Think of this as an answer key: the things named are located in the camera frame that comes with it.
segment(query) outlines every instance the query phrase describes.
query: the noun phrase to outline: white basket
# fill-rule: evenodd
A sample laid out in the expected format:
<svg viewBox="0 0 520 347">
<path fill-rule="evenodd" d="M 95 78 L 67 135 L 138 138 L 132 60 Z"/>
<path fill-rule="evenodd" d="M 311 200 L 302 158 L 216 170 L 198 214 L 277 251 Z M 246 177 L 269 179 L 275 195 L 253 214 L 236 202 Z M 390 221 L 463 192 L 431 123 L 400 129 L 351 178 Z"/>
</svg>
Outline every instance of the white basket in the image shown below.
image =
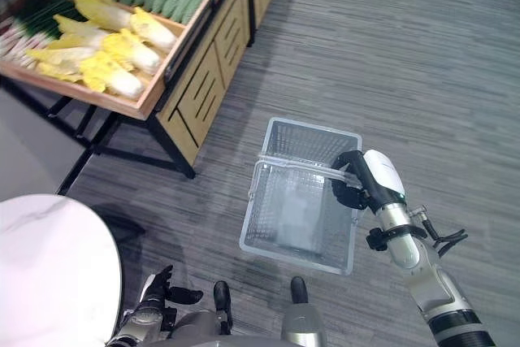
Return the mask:
<svg viewBox="0 0 520 347">
<path fill-rule="evenodd" d="M 361 149 L 350 132 L 273 118 L 255 165 L 240 247 L 259 254 L 348 275 L 358 211 L 341 205 L 331 180 L 336 157 Z"/>
</svg>

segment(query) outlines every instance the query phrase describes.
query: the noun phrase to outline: floor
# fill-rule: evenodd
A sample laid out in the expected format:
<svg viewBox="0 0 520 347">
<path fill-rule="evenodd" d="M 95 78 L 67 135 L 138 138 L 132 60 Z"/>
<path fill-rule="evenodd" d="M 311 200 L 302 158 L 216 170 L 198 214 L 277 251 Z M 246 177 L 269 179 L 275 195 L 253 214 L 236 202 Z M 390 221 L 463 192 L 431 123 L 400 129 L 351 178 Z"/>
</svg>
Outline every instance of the floor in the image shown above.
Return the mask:
<svg viewBox="0 0 520 347">
<path fill-rule="evenodd" d="M 256 155 L 272 116 L 363 136 L 387 154 L 411 206 L 470 238 L 443 258 L 497 345 L 520 340 L 520 0 L 273 0 L 196 163 L 181 175 L 95 157 L 69 195 L 146 230 L 121 245 L 125 302 L 172 262 L 175 281 L 232 289 L 235 333 L 278 337 L 288 284 L 303 275 L 330 346 L 433 346 L 366 213 L 348 277 L 240 250 Z M 141 130 L 114 143 L 160 155 Z M 181 308 L 185 313 L 188 308 Z"/>
</svg>

